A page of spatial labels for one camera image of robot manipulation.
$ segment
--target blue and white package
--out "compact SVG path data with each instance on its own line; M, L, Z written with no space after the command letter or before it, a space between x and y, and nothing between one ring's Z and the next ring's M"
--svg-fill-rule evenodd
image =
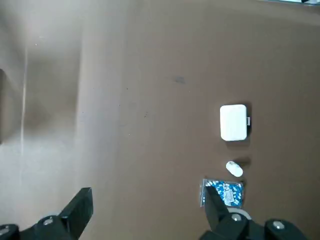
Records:
M244 199L244 185L241 182L203 179L201 191L201 207L205 205L205 187L215 187L224 204L232 208L241 208Z

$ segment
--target white label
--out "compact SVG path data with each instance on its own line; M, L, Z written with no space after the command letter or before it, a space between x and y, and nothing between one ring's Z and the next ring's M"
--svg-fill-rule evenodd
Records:
M235 201L235 199L234 199L233 192L231 190L225 191L224 192L224 203L230 204L230 203L233 203L234 201Z

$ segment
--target white cap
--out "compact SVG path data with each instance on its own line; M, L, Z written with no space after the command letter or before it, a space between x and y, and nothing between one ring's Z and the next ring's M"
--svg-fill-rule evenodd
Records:
M228 161L225 165L226 169L235 177L241 177L244 174L242 168L234 161Z

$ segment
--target white box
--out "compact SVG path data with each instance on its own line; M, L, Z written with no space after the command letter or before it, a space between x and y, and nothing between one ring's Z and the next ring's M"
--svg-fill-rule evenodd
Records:
M243 104L223 105L220 108L220 132L225 141L247 138L247 107Z

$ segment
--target table surface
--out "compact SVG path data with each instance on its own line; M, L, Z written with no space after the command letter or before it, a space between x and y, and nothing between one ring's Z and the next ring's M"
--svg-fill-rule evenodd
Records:
M0 223L30 226L90 186L82 239L193 240L209 228L199 207L208 177L244 181L243 208L258 223L320 234L319 8L53 2L1 3L18 11L3 21L24 57L1 61ZM246 141L221 139L225 104L248 106ZM230 160L245 164L241 179Z

